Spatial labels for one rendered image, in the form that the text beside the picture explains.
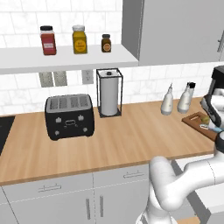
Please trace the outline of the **red spice jar black lid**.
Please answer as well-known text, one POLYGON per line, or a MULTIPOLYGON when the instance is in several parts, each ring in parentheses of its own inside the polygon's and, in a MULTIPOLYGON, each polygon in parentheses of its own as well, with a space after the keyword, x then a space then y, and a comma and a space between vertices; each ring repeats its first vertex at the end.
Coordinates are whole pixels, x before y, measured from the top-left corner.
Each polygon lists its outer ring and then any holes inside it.
POLYGON ((56 44, 53 28, 50 25, 42 25, 40 27, 40 38, 44 55, 55 55, 56 44))

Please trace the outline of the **black hob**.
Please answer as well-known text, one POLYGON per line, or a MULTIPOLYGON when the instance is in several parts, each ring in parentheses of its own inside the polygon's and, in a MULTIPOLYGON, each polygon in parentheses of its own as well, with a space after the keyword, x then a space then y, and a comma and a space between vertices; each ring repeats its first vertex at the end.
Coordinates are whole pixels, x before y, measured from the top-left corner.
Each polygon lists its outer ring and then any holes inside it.
POLYGON ((0 155, 3 152, 4 145, 10 133, 14 119, 14 115, 0 117, 0 155))

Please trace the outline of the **grey lower cupboard end panel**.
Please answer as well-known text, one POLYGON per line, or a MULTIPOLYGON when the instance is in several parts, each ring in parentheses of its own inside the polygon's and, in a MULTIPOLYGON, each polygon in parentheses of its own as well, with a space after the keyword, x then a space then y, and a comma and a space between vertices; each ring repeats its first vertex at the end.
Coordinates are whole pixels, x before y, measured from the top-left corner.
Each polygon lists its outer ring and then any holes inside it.
POLYGON ((0 187, 0 224, 13 224, 11 210, 1 187, 0 187))

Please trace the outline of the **yellow spice jar white lid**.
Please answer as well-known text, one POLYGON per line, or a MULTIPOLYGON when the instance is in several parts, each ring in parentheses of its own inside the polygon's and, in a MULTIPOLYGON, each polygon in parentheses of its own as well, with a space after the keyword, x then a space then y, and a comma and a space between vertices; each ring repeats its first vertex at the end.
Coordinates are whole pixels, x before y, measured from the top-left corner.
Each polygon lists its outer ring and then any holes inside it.
POLYGON ((83 54, 88 52, 87 36, 84 25, 73 26, 73 52, 83 54))

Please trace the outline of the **white side cupboard front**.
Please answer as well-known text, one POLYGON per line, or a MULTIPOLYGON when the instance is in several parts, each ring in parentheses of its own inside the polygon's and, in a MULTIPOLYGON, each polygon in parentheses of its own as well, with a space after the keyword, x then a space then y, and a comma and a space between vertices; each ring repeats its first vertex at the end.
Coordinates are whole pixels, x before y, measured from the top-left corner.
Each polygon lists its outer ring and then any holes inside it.
POLYGON ((200 188, 196 193, 209 212, 224 212, 224 183, 200 188))

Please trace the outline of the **small brown spice jar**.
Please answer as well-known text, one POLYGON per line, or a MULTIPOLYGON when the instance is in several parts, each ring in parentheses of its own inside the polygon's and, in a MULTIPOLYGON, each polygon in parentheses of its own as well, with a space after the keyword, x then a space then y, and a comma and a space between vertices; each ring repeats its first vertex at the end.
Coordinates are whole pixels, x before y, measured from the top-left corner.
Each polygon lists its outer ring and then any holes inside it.
POLYGON ((101 51, 103 53, 110 53, 111 52, 111 41, 109 34, 103 34, 101 40, 101 51))

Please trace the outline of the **white bottle with black cap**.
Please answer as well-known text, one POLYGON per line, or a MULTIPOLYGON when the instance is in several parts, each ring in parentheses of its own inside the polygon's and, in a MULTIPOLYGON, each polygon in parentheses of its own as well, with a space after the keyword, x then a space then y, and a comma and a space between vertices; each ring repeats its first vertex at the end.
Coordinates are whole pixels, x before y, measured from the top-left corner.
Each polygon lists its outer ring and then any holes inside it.
POLYGON ((191 100, 193 97, 193 91, 195 89, 195 82, 188 82, 185 88, 184 93, 181 95, 179 101, 178 101, 178 106, 177 106, 177 110, 179 113, 181 114, 185 114, 189 108, 190 108, 190 104, 191 104, 191 100))

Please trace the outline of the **white paper towel roll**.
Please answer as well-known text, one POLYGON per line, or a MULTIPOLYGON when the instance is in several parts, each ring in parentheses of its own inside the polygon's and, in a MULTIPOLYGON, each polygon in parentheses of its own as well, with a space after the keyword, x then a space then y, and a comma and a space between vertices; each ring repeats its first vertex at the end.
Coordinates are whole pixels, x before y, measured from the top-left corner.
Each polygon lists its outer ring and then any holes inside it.
POLYGON ((101 112, 105 116, 113 116, 117 111, 118 79, 107 78, 101 80, 101 112))

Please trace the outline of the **wide grey drawer front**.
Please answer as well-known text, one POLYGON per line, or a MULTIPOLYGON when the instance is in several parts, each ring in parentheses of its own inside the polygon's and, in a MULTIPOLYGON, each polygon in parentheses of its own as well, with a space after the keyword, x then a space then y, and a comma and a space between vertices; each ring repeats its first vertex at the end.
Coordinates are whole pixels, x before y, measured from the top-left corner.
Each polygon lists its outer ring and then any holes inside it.
POLYGON ((4 185, 9 202, 29 202, 32 200, 63 200, 71 197, 74 193, 83 193, 93 186, 92 174, 78 174, 60 178, 48 178, 44 180, 20 183, 15 185, 4 185), (38 192, 45 186, 61 185, 61 189, 49 192, 38 192))

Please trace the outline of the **grey upper cupboard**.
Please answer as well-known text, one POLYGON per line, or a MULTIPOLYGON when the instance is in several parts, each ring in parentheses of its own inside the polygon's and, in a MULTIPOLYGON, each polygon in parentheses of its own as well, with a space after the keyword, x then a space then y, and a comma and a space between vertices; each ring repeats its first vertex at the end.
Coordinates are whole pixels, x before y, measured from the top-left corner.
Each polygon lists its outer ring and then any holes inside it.
POLYGON ((218 62, 224 0, 122 0, 122 45, 140 66, 218 62))

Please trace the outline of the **black four-slot toaster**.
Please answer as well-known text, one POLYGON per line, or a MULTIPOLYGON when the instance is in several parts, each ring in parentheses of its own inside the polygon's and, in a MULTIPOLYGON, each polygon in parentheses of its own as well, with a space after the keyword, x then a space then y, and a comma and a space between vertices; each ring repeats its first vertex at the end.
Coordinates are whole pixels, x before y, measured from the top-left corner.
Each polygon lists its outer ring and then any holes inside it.
POLYGON ((91 137, 95 132, 91 97, 88 94, 48 97, 45 102, 45 125, 53 141, 68 137, 91 137))

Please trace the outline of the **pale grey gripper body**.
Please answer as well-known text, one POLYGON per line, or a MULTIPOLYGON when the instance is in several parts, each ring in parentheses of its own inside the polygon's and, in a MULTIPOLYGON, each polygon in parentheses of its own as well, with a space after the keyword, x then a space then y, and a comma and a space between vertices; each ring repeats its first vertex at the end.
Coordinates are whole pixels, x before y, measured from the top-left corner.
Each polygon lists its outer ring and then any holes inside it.
POLYGON ((220 132, 224 131, 224 129, 222 129, 220 127, 216 127, 216 126, 208 126, 208 129, 215 133, 220 133, 220 132))

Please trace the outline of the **narrow grey drawer front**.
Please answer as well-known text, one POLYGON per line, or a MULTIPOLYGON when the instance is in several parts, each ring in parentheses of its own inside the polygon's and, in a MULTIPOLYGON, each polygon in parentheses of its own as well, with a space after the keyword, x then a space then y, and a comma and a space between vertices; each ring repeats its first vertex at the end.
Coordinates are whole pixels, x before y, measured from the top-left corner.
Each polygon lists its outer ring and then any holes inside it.
POLYGON ((146 180, 149 178, 149 165, 141 164, 117 168, 93 173, 94 187, 114 186, 134 181, 146 180), (144 176, 138 178, 123 178, 126 173, 143 172, 144 176))

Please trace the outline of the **wooden cutting board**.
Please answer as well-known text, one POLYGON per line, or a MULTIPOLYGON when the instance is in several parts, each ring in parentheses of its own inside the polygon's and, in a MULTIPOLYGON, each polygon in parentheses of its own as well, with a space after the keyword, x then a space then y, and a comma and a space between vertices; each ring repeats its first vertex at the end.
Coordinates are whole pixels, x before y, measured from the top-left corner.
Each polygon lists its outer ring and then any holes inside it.
POLYGON ((182 122, 193 128, 194 130, 197 130, 200 134, 203 136, 209 138, 210 140, 214 141, 217 133, 210 130, 210 129, 204 129, 201 128, 200 125, 202 124, 202 120, 206 117, 205 114, 202 112, 197 112, 192 115, 189 115, 187 117, 184 117, 182 119, 182 122))

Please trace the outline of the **grey lower cupboard door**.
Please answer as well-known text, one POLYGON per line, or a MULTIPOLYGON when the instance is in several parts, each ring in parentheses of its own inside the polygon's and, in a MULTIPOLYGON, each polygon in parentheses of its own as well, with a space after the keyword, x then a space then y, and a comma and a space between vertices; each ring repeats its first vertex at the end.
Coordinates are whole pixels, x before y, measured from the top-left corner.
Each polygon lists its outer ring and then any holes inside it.
POLYGON ((148 180, 94 189, 96 224, 136 224, 144 211, 149 194, 148 180), (104 215, 100 216, 100 195, 104 198, 104 215))
POLYGON ((10 203, 19 224, 95 224, 91 190, 59 199, 35 199, 10 203), (91 219, 88 220, 86 199, 90 200, 91 219))

